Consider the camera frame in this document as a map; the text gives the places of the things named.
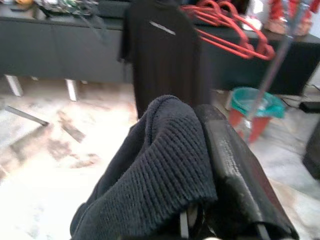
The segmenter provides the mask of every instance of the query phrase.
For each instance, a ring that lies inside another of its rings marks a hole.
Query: clothes hanger
[[[228,11],[222,11],[222,8],[227,8]],[[181,6],[181,9],[186,12],[190,18],[197,18],[215,27],[226,26],[232,28],[240,37],[238,44],[235,44],[196,28],[201,39],[207,43],[245,59],[258,57],[263,60],[270,60],[274,57],[275,51],[272,46],[268,45],[266,36],[263,35],[261,31],[257,30],[251,23],[240,17],[236,7],[232,3],[224,0],[218,2],[213,0],[203,0],[197,3],[197,5],[183,5]],[[244,23],[248,25],[257,34],[259,42],[255,49],[249,43],[249,38],[238,26],[238,23]]]

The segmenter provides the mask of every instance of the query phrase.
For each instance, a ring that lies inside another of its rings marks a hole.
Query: black knit fabric
[[[217,199],[201,124],[174,96],[154,100],[86,203],[72,240],[148,236],[192,203]]]

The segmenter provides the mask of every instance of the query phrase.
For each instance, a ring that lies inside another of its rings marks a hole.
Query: black cabinet
[[[0,73],[62,78],[52,26],[1,21]]]
[[[123,81],[122,64],[117,62],[121,31],[108,30],[106,44],[103,44],[88,27],[52,27],[64,78],[92,82]]]

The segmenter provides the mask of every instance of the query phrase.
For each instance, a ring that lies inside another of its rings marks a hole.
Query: hanging shirt
[[[138,117],[165,94],[193,107],[210,103],[210,88],[200,76],[200,56],[201,40],[175,1],[133,2],[124,18],[119,58],[133,66]]]

